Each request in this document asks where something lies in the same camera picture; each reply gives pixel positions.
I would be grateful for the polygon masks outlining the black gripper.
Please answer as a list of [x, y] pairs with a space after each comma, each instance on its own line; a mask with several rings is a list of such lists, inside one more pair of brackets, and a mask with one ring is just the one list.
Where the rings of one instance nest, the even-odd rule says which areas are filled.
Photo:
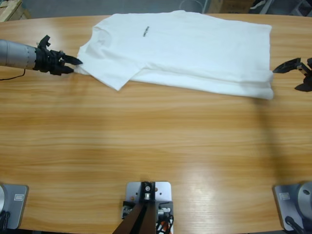
[[43, 73], [49, 72], [52, 75], [70, 74], [73, 68], [65, 67], [65, 63], [71, 65], [81, 65], [83, 62], [73, 56], [65, 55], [63, 51], [53, 51], [46, 48], [35, 49], [36, 59], [33, 70]]
[[284, 74], [292, 70], [299, 70], [305, 76], [303, 83], [297, 85], [295, 90], [301, 92], [311, 92], [312, 87], [309, 84], [312, 83], [312, 58], [307, 59], [307, 65], [301, 61], [301, 58], [291, 59], [277, 66], [273, 70], [273, 73]]

